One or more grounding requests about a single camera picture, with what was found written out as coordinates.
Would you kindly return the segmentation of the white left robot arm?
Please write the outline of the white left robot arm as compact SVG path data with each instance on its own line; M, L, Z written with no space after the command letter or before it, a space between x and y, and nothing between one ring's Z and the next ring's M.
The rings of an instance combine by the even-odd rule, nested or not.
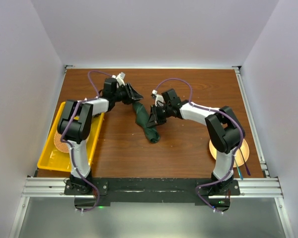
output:
M105 79L101 93L95 98L81 101L67 100L57 131L60 141L68 147L71 160L70 188L81 194L89 194L96 187L93 185L91 166L87 157L87 138L92 119L111 111L117 102L130 105L143 99L130 83L125 83L123 72Z

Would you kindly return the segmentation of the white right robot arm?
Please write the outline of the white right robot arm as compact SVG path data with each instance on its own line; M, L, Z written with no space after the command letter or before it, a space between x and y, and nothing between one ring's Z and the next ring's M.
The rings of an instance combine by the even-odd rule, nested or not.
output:
M211 174L211 182L198 186L198 190L208 190L218 195L224 194L233 181L233 164L237 150L245 137L231 107L212 108L181 100L174 89L162 94L156 90L151 96L155 103L150 107L147 127L155 127L167 122L167 118L191 120L207 127L210 141L216 149L216 165Z

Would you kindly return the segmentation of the green cloth napkin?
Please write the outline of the green cloth napkin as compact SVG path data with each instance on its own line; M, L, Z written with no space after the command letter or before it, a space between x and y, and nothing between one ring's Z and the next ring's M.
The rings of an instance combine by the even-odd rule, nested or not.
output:
M140 126L145 134L146 139L150 143L158 143L160 141L160 135L155 127L149 128L147 123L149 121L149 114L144 105L140 102L133 103L133 110L136 114L136 124Z

